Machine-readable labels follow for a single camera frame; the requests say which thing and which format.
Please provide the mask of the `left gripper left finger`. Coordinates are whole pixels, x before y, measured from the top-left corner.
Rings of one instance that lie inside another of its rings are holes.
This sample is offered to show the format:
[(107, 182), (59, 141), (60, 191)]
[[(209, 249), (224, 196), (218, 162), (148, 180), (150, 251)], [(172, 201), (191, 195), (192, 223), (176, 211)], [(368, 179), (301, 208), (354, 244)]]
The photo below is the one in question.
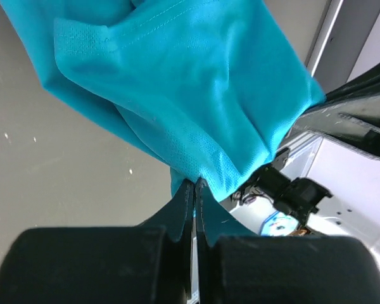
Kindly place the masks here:
[(0, 303), (186, 303), (194, 184), (132, 227), (21, 233), (0, 266)]

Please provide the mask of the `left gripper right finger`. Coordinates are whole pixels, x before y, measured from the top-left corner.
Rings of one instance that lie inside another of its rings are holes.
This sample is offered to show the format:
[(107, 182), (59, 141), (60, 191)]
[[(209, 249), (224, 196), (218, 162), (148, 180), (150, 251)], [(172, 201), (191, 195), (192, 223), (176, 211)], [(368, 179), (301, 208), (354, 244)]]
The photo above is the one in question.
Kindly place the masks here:
[(380, 303), (380, 271), (346, 236), (261, 237), (196, 183), (201, 303)]

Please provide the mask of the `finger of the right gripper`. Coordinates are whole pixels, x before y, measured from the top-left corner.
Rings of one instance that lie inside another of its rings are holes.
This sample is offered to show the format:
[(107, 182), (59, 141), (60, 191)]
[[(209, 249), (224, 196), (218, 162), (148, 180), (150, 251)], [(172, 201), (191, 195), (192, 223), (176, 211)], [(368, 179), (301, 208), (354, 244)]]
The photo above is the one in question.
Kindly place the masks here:
[(329, 93), (294, 126), (380, 161), (380, 66)]

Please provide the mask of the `teal t shirt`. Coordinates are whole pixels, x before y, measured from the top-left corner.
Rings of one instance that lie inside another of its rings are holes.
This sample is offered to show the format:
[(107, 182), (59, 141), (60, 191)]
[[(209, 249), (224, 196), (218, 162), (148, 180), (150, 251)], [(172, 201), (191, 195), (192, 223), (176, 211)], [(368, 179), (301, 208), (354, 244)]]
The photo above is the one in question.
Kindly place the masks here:
[(42, 86), (218, 201), (324, 102), (263, 1), (1, 1)]

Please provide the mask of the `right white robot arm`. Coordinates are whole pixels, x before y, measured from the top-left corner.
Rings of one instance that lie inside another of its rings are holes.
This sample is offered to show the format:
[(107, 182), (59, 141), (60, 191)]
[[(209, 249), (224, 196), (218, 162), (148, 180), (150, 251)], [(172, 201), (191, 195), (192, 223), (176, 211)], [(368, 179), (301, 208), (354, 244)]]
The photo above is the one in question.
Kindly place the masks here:
[[(325, 102), (305, 111), (294, 127), (380, 160), (380, 63), (327, 93)], [(254, 171), (231, 200), (243, 205), (256, 197), (267, 198), (305, 230), (309, 216), (319, 211), (317, 204), (332, 194), (309, 178), (291, 180), (282, 174), (289, 152), (289, 147), (282, 148), (274, 161)]]

